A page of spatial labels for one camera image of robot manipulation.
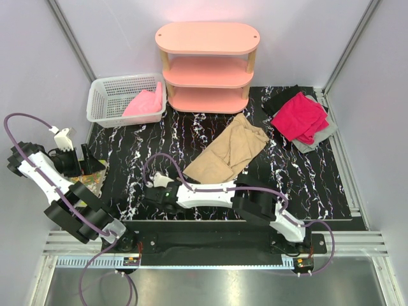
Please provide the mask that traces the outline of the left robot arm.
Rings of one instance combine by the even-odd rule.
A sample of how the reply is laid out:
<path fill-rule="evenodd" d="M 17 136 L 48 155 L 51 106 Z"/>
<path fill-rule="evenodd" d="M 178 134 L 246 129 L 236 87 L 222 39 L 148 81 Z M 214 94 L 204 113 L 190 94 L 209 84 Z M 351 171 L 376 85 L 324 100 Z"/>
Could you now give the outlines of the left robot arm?
<path fill-rule="evenodd" d="M 107 165 L 92 156 L 86 144 L 82 145 L 83 160 L 74 150 L 53 151 L 50 155 L 41 145 L 19 142 L 11 148 L 8 169 L 36 183 L 48 200 L 44 214 L 81 243 L 100 237 L 123 252 L 133 251 L 138 237 L 80 178 L 99 174 Z"/>

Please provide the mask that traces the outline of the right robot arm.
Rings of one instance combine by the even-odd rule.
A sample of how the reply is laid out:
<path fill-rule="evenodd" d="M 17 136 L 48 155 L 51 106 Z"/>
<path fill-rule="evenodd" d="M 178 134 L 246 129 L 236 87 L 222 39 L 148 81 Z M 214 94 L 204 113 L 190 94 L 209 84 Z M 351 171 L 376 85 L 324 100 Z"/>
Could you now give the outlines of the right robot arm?
<path fill-rule="evenodd" d="M 287 211 L 287 197 L 247 175 L 220 184 L 190 184 L 157 173 L 147 182 L 143 201 L 169 214 L 196 207 L 230 208 L 247 222 L 276 230 L 285 239 L 280 248 L 284 253 L 307 252 L 312 247 L 310 230 Z"/>

